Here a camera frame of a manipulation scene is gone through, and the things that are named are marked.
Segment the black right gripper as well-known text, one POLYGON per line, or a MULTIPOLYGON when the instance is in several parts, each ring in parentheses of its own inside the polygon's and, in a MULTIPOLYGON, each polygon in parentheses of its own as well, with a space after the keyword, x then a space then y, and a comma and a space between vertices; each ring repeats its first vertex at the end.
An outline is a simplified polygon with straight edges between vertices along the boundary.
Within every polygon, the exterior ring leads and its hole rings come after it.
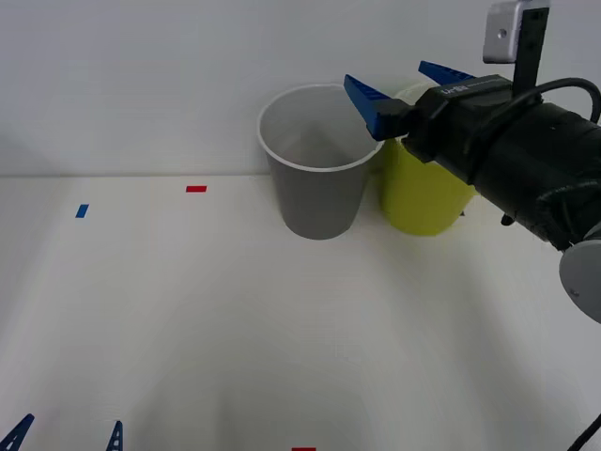
POLYGON ((378 142, 406 135, 405 149, 463 181, 540 179, 540 91, 513 95, 499 75, 470 74, 421 61, 418 72, 439 86, 413 106, 347 74, 344 89, 378 142))

